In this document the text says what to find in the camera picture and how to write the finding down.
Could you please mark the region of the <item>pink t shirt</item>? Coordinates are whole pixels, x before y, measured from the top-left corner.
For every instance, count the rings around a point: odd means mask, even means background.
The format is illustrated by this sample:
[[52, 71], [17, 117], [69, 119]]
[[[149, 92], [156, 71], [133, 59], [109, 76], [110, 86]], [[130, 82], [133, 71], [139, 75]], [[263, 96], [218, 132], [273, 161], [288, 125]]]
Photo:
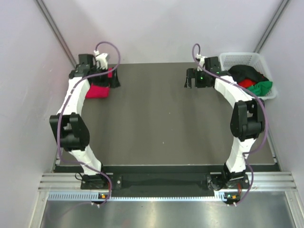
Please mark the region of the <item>pink t shirt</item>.
[[90, 88], [86, 93], [86, 99], [94, 99], [94, 98], [107, 98], [110, 93], [110, 87], [99, 87], [91, 84], [91, 78], [88, 78], [88, 82], [90, 84]]

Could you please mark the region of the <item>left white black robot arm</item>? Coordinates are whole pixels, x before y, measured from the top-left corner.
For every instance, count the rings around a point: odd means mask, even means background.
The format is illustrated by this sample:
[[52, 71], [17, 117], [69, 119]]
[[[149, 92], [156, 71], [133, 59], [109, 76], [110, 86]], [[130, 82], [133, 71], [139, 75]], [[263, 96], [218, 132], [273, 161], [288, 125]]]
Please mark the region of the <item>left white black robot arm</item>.
[[75, 178], [85, 190], [105, 189], [110, 186], [108, 177], [102, 174], [103, 164], [91, 149], [90, 133], [81, 117], [86, 99], [107, 98], [112, 88], [120, 86], [117, 71], [109, 68], [109, 54], [94, 51], [80, 54], [79, 63], [68, 76], [68, 90], [56, 115], [49, 118], [54, 138], [60, 147], [73, 155], [84, 170]]

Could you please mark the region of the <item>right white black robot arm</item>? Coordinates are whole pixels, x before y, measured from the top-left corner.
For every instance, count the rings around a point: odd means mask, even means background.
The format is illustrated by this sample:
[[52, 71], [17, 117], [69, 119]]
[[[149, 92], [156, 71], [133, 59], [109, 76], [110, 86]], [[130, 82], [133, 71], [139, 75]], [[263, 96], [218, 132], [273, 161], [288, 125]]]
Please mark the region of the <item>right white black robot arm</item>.
[[252, 145], [265, 130], [263, 101], [246, 93], [232, 75], [222, 71], [217, 57], [204, 57], [196, 54], [196, 68], [187, 69], [185, 88], [213, 87], [231, 105], [233, 111], [230, 131], [233, 144], [230, 155], [224, 163], [221, 175], [213, 176], [209, 186], [213, 190], [233, 188], [245, 178], [246, 162]]

